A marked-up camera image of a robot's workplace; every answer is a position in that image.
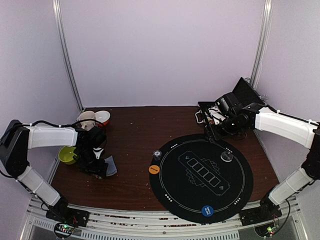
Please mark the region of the orange big blind button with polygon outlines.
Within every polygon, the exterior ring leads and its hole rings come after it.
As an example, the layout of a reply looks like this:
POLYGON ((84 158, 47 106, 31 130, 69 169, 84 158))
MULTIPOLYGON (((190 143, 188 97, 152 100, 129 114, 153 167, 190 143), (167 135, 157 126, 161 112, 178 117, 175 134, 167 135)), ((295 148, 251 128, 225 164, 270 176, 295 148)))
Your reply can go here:
POLYGON ((152 175, 156 175, 160 172, 160 167, 158 165, 151 165, 149 168, 148 168, 148 171, 150 174, 152 175))

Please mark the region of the purple poker chip stack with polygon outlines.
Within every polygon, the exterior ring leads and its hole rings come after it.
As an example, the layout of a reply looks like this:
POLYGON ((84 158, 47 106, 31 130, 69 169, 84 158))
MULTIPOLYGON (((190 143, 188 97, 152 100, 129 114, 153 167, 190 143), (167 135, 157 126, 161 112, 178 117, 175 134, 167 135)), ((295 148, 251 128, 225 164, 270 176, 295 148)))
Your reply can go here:
POLYGON ((155 150, 152 155, 156 161, 160 161, 162 158, 162 152, 160 150, 155 150))

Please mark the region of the blue small blind button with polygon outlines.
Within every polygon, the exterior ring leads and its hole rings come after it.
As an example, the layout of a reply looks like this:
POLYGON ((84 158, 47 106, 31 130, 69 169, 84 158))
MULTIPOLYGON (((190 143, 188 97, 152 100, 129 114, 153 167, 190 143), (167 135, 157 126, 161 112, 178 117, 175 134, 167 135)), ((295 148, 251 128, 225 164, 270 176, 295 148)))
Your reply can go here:
POLYGON ((202 209, 201 209, 202 215, 203 215, 204 217, 207 217, 207 218, 212 217, 213 214, 214 214, 214 212, 215 212, 215 211, 214 211, 213 207, 210 206, 210 205, 205 205, 205 206, 203 206, 202 209))

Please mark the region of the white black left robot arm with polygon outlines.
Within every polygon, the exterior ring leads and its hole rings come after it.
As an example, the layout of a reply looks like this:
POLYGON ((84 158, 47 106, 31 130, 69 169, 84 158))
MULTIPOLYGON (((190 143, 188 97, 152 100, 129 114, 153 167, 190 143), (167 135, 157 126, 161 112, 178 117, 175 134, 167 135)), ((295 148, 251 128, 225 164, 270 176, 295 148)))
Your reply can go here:
POLYGON ((73 147, 79 170, 103 179, 109 166, 101 157, 106 141, 105 132, 97 126, 86 130, 76 124, 56 125, 44 120, 27 124, 14 119, 0 138, 0 161, 5 177, 16 180, 45 203, 61 222, 67 222, 72 218, 68 201, 32 168, 29 152, 73 147))

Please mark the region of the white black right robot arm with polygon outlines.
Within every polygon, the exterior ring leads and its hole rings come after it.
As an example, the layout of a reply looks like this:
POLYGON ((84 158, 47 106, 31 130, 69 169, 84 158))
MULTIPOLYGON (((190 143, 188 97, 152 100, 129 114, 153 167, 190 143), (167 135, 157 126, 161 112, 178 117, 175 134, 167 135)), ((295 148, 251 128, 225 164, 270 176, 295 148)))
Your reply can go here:
POLYGON ((304 161, 260 200, 256 210, 259 220, 268 220, 278 211, 281 203, 320 179, 318 122, 275 110, 258 96, 241 98, 232 92, 216 100, 213 112, 216 117, 213 131, 217 140, 252 129, 305 148, 304 161))

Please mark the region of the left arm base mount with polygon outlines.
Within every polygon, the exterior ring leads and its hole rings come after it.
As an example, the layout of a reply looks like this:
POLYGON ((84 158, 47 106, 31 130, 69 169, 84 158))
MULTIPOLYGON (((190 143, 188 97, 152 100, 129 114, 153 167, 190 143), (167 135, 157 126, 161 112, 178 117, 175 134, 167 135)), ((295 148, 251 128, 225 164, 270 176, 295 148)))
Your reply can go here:
POLYGON ((70 208, 66 205, 47 206, 46 218, 62 222, 74 227, 86 227, 90 213, 86 210, 70 208))

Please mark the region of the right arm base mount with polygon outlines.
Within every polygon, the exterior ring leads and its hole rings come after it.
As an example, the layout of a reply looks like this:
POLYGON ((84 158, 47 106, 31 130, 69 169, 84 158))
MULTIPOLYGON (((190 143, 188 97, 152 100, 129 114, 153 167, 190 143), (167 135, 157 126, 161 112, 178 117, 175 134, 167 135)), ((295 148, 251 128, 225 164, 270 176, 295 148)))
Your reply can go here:
POLYGON ((242 210, 239 213, 240 221, 243 226, 255 225, 266 221, 271 221, 283 214, 279 207, 268 209, 267 206, 259 206, 242 210))

